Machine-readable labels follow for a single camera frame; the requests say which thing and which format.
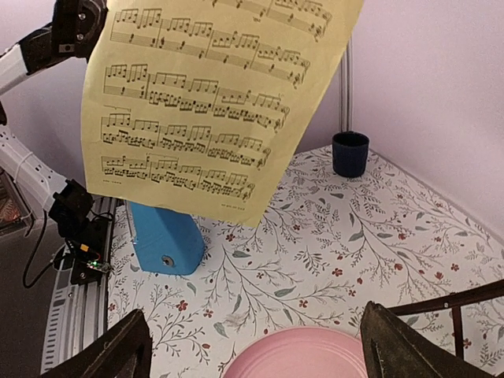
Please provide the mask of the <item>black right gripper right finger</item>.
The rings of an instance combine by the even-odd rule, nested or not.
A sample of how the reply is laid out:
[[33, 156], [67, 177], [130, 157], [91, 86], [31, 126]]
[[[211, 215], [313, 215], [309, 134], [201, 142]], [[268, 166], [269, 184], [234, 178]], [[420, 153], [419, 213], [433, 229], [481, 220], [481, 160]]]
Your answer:
[[368, 302], [360, 324], [369, 377], [490, 377], [431, 343], [379, 303]]

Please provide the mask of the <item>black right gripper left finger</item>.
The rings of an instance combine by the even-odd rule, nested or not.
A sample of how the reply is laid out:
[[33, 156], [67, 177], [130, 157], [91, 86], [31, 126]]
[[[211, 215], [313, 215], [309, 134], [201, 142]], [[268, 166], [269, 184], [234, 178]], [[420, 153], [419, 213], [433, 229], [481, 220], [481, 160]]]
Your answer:
[[41, 376], [148, 378], [152, 347], [143, 311], [134, 309], [90, 346]]

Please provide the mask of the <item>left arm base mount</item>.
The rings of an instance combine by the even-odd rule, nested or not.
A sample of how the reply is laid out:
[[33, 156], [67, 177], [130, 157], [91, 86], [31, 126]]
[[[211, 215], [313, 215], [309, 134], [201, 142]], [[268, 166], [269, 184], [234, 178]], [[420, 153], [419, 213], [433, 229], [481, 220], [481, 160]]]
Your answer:
[[65, 240], [72, 261], [72, 284], [99, 282], [111, 268], [106, 262], [109, 227], [113, 225], [110, 212], [96, 213], [94, 200], [75, 180], [64, 180], [56, 191], [49, 208], [49, 218], [56, 222], [58, 233]]

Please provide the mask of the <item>blue metronome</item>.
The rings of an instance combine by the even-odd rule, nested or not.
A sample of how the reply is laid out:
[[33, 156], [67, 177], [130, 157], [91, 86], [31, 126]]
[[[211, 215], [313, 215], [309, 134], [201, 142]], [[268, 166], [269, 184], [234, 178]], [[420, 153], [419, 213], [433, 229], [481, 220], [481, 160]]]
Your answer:
[[144, 272], [188, 276], [200, 265], [205, 242], [184, 213], [126, 202], [132, 244]]

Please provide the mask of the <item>black music stand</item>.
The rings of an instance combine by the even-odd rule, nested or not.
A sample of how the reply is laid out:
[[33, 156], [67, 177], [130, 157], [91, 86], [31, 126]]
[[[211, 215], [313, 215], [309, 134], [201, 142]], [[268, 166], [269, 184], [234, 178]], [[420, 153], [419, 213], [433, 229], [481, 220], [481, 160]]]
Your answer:
[[464, 337], [461, 308], [502, 296], [503, 280], [497, 280], [493, 283], [487, 283], [458, 293], [451, 293], [443, 297], [391, 307], [390, 311], [396, 316], [406, 316], [449, 309], [454, 327], [455, 355], [464, 360], [465, 348], [463, 345]]

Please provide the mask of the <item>yellow sheet music page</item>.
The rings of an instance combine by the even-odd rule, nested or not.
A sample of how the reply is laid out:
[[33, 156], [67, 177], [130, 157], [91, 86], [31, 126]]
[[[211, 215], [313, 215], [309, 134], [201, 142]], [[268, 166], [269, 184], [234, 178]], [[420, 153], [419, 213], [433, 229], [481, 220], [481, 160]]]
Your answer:
[[87, 65], [87, 190], [259, 224], [360, 1], [109, 1]]

